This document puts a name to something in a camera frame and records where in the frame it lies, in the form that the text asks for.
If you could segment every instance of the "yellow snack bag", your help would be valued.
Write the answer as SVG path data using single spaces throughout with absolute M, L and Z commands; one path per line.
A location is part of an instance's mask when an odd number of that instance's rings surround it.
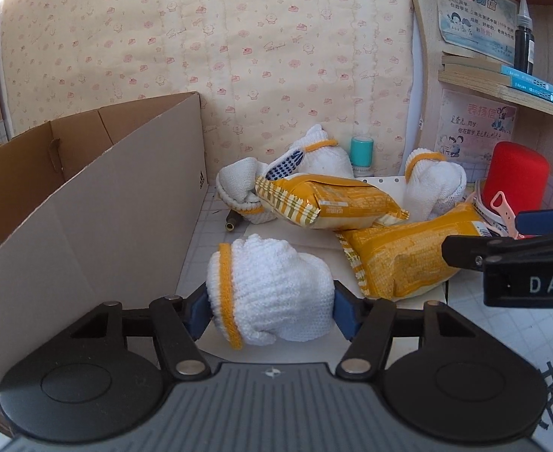
M 489 236 L 469 203 L 429 221 L 374 226 L 337 234 L 366 297 L 399 299 L 419 295 L 448 280 L 458 269 L 441 257 L 451 234 Z
M 255 190 L 276 215 L 312 229 L 359 229 L 374 222 L 390 226 L 408 219 L 387 193 L 359 180 L 314 174 L 258 178 Z

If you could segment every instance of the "cardboard flap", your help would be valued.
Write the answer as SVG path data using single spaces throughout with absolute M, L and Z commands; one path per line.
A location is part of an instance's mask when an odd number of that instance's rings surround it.
M 50 125 L 52 136 L 60 141 L 58 154 L 65 180 L 77 175 L 113 146 L 98 110 L 54 119 Z
M 0 247 L 0 380 L 96 305 L 146 307 L 176 291 L 207 190 L 200 175 L 195 95 L 110 148 L 15 230 Z
M 0 244 L 64 183 L 49 154 L 52 131 L 42 124 L 0 147 Z
M 149 120 L 160 116 L 192 95 L 199 96 L 196 92 L 164 95 L 102 107 L 98 110 L 98 113 L 103 119 L 111 141 L 116 144 Z

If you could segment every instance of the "small bottle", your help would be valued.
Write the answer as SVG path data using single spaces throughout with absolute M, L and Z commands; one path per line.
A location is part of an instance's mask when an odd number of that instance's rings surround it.
M 528 75 L 531 75 L 534 69 L 534 34 L 532 34 L 532 19 L 526 0 L 521 0 L 517 14 L 513 68 Z

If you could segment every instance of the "patterned wallpaper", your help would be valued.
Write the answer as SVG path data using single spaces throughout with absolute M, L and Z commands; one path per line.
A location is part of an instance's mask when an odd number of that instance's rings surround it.
M 4 0 L 17 133 L 121 101 L 197 90 L 209 174 L 270 162 L 321 122 L 375 139 L 396 175 L 412 85 L 411 0 Z

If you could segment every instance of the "blue book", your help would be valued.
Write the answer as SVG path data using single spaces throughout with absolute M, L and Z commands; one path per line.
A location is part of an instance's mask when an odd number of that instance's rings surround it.
M 534 86 L 532 83 L 528 83 L 526 80 L 511 76 L 511 87 L 522 92 L 527 92 L 546 101 L 553 102 L 553 93 L 549 90 L 543 90 L 540 87 Z
M 527 73 L 524 73 L 523 71 L 516 70 L 515 68 L 511 68 L 511 66 L 506 66 L 504 64 L 501 65 L 501 74 L 502 75 L 508 75 L 512 76 L 514 78 L 519 78 L 523 81 L 527 81 L 528 83 L 531 83 L 535 87 L 539 87 L 543 90 L 546 90 L 547 92 L 553 93 L 553 85 L 550 83 L 547 83 L 544 80 L 541 80 L 540 78 L 536 78 L 535 76 L 528 75 Z
M 501 75 L 506 75 L 506 76 L 514 76 L 516 78 L 525 80 L 536 87 L 540 87 L 543 90 L 547 90 L 548 92 L 553 93 L 552 84 L 547 83 L 546 81 L 541 80 L 540 78 L 536 78 L 535 76 L 528 75 L 527 73 L 516 70 L 515 68 L 511 68 L 511 66 L 506 66 L 502 63 L 496 63 L 494 61 L 487 61 L 487 60 L 480 60 L 477 58 L 465 58 L 464 56 L 443 56 L 441 58 L 441 63 L 446 66 L 446 69 L 449 69 L 450 65 L 456 65 L 456 66 L 465 66 L 473 69 L 487 70 L 494 73 L 500 73 Z

